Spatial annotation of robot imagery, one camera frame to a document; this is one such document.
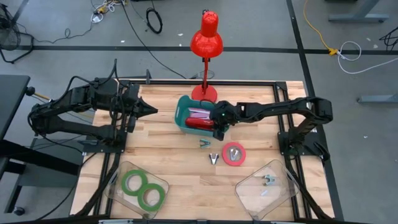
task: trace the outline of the green plastic bin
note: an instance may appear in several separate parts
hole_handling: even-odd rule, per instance
[[[177,109],[175,109],[174,116],[174,121],[179,126],[181,131],[188,134],[197,134],[201,136],[213,137],[212,131],[189,128],[185,125],[185,120],[190,115],[188,108],[201,108],[205,110],[212,110],[214,108],[214,104],[207,101],[200,102],[198,100],[192,100],[189,96],[183,95],[177,103]]]

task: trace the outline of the butcher block tabletop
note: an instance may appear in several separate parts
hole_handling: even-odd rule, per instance
[[[289,99],[305,96],[302,82],[286,84]],[[126,149],[121,154],[120,163],[129,161],[169,183],[167,198],[155,219],[251,220],[235,194],[235,185],[272,160],[277,159],[284,164],[277,140],[278,119],[274,116],[251,124],[239,123],[230,127],[224,141],[205,138],[211,145],[201,149],[199,140],[204,137],[183,133],[174,122],[178,99],[183,95],[190,96],[194,87],[195,85],[140,85],[139,96],[159,112],[137,120],[134,132],[127,136]],[[218,92],[218,100],[227,100],[233,105],[237,102],[275,102],[271,86],[214,87]],[[304,119],[297,114],[293,118],[295,125]],[[284,120],[288,129],[286,116]],[[98,110],[95,113],[93,125],[101,126],[110,122],[108,111]],[[245,148],[246,160],[241,166],[229,166],[222,159],[221,150],[228,142],[238,142]],[[220,155],[216,165],[211,164],[211,152]],[[82,167],[71,214],[82,209],[97,189],[103,158],[104,154],[98,153]],[[301,160],[308,191],[323,211],[334,217],[320,158],[302,156]],[[297,196],[298,208],[303,217],[300,193]],[[104,213],[107,197],[103,195],[102,199],[100,213]],[[111,218],[142,217],[113,200]],[[294,220],[291,201],[285,201],[267,214],[264,220]]]

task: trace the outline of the yellow cable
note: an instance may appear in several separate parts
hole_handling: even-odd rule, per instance
[[[40,93],[34,93],[34,95],[35,95],[35,96],[38,96],[38,97],[40,97],[40,98],[42,98],[42,99],[45,99],[45,100],[50,100],[50,97],[45,96],[45,95],[41,95]],[[94,118],[94,116],[87,115],[87,114],[84,114],[84,113],[78,113],[78,114],[79,114],[79,115],[82,115],[82,116],[85,116],[86,118]]]
[[[329,55],[332,56],[332,55],[337,54],[338,49],[333,49],[333,48],[329,47],[329,46],[325,43],[325,41],[323,40],[323,37],[322,37],[321,32],[319,32],[319,30],[317,30],[317,28],[315,28],[314,26],[312,26],[311,23],[310,23],[310,21],[308,21],[308,19],[307,19],[307,13],[306,13],[306,11],[307,11],[307,3],[308,3],[308,0],[305,0],[304,9],[303,9],[303,14],[304,14],[304,19],[305,19],[305,21],[307,22],[307,24],[308,24],[313,30],[315,30],[315,31],[318,33],[319,37],[321,38],[321,41],[322,41],[323,45],[329,50]]]
[[[41,95],[41,94],[39,94],[39,93],[34,93],[34,95],[35,95],[35,96],[38,96],[38,97],[40,97],[40,98],[43,98],[43,99],[45,99],[45,100],[50,100],[49,97],[47,97],[47,96],[45,96],[45,95]]]

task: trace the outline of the painter's tape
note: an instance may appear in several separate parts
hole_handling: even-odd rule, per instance
[[[131,190],[129,188],[129,180],[132,176],[138,175],[141,178],[141,186],[137,190]],[[130,170],[122,178],[122,190],[126,195],[137,196],[143,186],[148,184],[148,178],[142,170]]]
[[[144,201],[145,192],[148,190],[156,190],[159,193],[159,201],[155,205],[148,205]],[[164,202],[164,198],[166,197],[166,192],[164,191],[163,187],[159,184],[146,184],[143,185],[137,195],[137,201],[139,206],[147,212],[156,212],[160,209]]]
[[[228,153],[230,149],[238,149],[241,153],[241,158],[238,161],[232,161],[228,157]],[[230,142],[223,147],[223,159],[226,164],[230,166],[240,166],[246,158],[246,151],[244,150],[243,146],[237,142]]]

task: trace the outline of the red desk lamp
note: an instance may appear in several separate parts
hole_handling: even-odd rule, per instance
[[[203,83],[192,91],[193,100],[207,100],[215,102],[217,91],[207,84],[207,70],[210,58],[217,57],[223,52],[223,40],[217,33],[218,16],[215,12],[205,11],[201,18],[200,30],[192,37],[191,50],[197,56],[202,57],[205,63]]]

